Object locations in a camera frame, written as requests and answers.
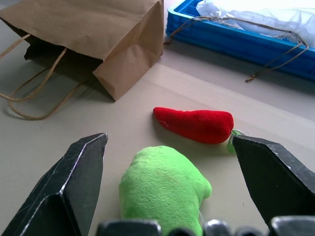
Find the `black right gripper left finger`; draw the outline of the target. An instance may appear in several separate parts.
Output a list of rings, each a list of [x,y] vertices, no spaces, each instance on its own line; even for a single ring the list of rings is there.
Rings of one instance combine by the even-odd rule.
[[[81,138],[37,182],[4,236],[86,236],[97,205],[106,133]]]

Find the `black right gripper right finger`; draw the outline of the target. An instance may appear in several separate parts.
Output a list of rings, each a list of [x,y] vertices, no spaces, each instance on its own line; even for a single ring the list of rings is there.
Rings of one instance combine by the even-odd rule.
[[[315,174],[284,146],[245,135],[232,144],[251,199],[269,227],[276,216],[315,214]]]

